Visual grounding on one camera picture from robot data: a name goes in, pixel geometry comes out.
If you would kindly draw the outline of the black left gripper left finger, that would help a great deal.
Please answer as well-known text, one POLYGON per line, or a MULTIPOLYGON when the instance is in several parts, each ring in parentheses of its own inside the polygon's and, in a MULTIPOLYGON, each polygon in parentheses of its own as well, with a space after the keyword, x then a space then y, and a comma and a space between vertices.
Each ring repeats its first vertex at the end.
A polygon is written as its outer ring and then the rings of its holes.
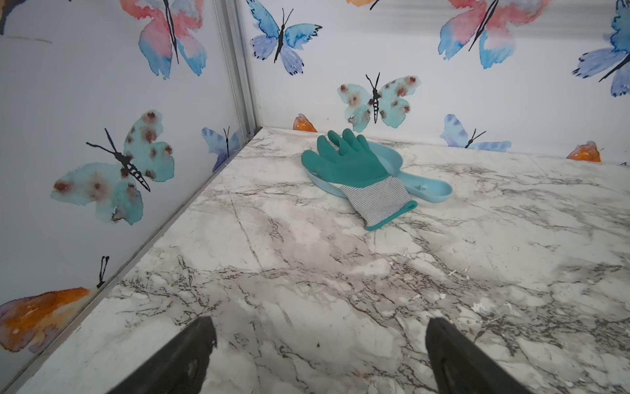
POLYGON ((197 394, 217 344, 212 318, 198 317, 108 393, 197 394))

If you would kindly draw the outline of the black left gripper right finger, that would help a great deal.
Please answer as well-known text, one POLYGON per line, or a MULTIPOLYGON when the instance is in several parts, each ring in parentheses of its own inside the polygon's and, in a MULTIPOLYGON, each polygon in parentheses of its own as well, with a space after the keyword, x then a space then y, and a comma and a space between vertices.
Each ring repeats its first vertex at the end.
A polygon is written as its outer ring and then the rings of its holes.
POLYGON ((445 318, 431 318, 425 345, 440 394, 531 392, 445 318))

